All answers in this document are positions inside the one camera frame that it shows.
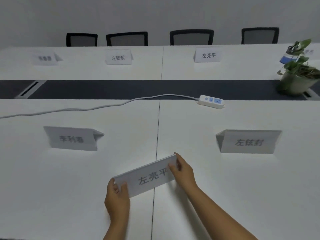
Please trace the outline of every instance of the power strip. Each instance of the power strip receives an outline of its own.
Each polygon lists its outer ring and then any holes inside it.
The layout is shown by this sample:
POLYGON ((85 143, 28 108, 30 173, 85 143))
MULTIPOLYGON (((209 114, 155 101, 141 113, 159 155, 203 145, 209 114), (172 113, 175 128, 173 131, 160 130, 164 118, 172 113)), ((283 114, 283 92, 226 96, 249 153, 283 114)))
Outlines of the power strip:
POLYGON ((200 96, 198 104, 209 106, 216 109, 223 109, 226 107, 223 99, 205 96, 205 95, 200 96))

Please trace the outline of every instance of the potted plant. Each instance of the potted plant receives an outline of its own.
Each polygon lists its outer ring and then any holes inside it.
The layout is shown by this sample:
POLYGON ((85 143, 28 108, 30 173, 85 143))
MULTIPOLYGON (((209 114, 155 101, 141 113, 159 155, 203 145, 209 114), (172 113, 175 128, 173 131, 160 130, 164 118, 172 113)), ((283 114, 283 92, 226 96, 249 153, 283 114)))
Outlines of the potted plant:
MULTIPOLYGON (((291 54, 294 56, 304 54, 304 49, 310 43, 310 39, 295 42, 293 46, 289 47, 291 48, 291 54)), ((308 57, 300 56, 297 60, 291 60, 284 65, 286 70, 284 74, 281 70, 278 71, 278 75, 283 75, 277 86, 278 92, 290 96, 299 96, 320 79, 320 71, 309 66, 308 60, 308 57)))

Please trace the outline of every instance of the white cable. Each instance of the white cable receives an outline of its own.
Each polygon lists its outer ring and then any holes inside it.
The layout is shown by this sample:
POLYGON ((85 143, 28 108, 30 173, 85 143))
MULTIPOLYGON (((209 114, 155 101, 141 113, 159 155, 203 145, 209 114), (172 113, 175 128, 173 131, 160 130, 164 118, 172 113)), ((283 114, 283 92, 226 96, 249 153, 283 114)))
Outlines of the white cable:
POLYGON ((122 104, 109 104, 109 105, 103 105, 95 108, 64 108, 64 109, 58 109, 58 110, 52 110, 52 111, 45 111, 45 112, 39 112, 39 113, 22 113, 22 114, 15 114, 15 115, 8 115, 8 116, 3 116, 0 117, 0 119, 6 119, 6 118, 12 118, 12 117, 17 117, 17 116, 37 116, 37 115, 45 115, 45 114, 50 114, 50 113, 56 113, 56 112, 63 112, 63 111, 91 111, 91 110, 96 110, 96 109, 102 109, 102 108, 108 108, 108 107, 116 107, 116 106, 122 106, 127 103, 130 103, 135 100, 141 100, 141 99, 153 99, 157 97, 162 97, 162 96, 176 96, 176 97, 183 97, 183 98, 189 98, 193 99, 195 101, 199 101, 198 98, 195 97, 190 97, 190 96, 184 96, 184 95, 177 95, 177 94, 162 94, 162 95, 157 95, 157 96, 151 96, 151 97, 138 97, 131 99, 129 101, 126 101, 122 104))

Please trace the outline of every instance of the conference table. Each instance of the conference table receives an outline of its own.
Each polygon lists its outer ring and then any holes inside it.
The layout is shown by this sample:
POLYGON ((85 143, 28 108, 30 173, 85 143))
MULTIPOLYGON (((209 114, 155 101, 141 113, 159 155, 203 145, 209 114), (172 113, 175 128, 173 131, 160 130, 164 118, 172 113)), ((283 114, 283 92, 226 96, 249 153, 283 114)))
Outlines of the conference table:
MULTIPOLYGON (((272 90, 288 46, 222 46, 220 63, 197 64, 195 46, 130 47, 132 65, 118 66, 104 62, 111 47, 54 47, 64 60, 57 67, 32 66, 33 48, 0 51, 0 85, 46 80, 29 99, 0 94, 0 117, 167 93, 226 103, 219 110, 166 96, 0 119, 0 238, 102 239, 110 224, 104 206, 110 178, 178 152, 198 186, 258 239, 317 239, 320 104, 272 90), (43 126, 105 135, 97 152, 54 149, 43 126), (215 135, 226 129, 283 133, 274 154, 220 153, 215 135)), ((130 200, 127 239, 209 239, 175 181, 130 200)))

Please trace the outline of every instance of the left hand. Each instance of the left hand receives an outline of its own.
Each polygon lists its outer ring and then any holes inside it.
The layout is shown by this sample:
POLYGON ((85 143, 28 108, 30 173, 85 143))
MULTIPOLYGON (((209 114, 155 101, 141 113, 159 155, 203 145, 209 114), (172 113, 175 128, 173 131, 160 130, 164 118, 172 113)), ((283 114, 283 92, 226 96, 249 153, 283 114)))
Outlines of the left hand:
POLYGON ((111 223, 127 223, 130 212, 130 198, 128 193, 128 185, 121 185, 121 192, 118 185, 114 184, 115 179, 110 179, 106 192, 104 204, 110 215, 111 223))

